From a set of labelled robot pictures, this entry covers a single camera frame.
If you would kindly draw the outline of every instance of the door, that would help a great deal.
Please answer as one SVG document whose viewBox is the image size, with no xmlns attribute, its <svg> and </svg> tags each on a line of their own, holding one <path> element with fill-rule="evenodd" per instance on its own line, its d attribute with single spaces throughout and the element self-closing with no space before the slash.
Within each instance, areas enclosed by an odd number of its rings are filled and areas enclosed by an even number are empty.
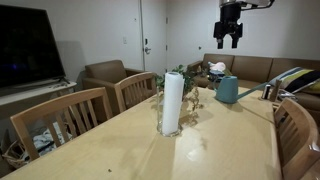
<svg viewBox="0 0 320 180">
<path fill-rule="evenodd" d="M 143 64 L 146 71 L 165 73 L 166 0 L 140 0 Z"/>
</svg>

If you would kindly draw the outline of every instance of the striped pillow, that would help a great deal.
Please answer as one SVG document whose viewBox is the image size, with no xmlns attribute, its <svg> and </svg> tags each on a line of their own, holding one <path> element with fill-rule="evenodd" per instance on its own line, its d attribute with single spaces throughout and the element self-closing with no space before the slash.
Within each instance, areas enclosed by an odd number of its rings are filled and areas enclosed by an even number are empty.
<svg viewBox="0 0 320 180">
<path fill-rule="evenodd" d="M 274 86 L 276 79 L 282 80 L 280 88 L 288 92 L 320 94 L 320 71 L 296 67 L 273 78 L 269 84 Z"/>
</svg>

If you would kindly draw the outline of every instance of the wooden table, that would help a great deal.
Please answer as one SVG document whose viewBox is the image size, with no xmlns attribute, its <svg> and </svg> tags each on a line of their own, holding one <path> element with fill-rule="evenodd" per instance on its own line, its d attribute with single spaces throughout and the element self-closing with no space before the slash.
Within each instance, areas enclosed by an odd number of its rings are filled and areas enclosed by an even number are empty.
<svg viewBox="0 0 320 180">
<path fill-rule="evenodd" d="M 261 92 L 233 105 L 199 92 L 197 124 L 177 137 L 157 132 L 151 97 L 4 179 L 281 179 L 272 104 Z M 183 103 L 181 121 L 190 108 Z"/>
</svg>

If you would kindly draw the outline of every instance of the television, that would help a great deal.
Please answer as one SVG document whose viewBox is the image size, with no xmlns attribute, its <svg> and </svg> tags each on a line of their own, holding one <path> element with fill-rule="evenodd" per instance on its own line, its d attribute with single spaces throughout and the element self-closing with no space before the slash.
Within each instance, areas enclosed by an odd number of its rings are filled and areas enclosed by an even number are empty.
<svg viewBox="0 0 320 180">
<path fill-rule="evenodd" d="M 0 5 L 0 90 L 65 78 L 46 10 Z"/>
</svg>

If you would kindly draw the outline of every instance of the white wall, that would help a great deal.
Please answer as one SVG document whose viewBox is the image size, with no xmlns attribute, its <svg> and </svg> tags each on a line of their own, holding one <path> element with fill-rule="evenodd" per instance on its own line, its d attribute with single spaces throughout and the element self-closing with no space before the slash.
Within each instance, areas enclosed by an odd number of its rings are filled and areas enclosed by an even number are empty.
<svg viewBox="0 0 320 180">
<path fill-rule="evenodd" d="M 169 69 L 200 60 L 204 53 L 320 60 L 319 0 L 276 0 L 270 9 L 242 12 L 238 48 L 232 49 L 226 36 L 222 50 L 213 38 L 218 0 L 168 0 L 167 8 Z"/>
</svg>

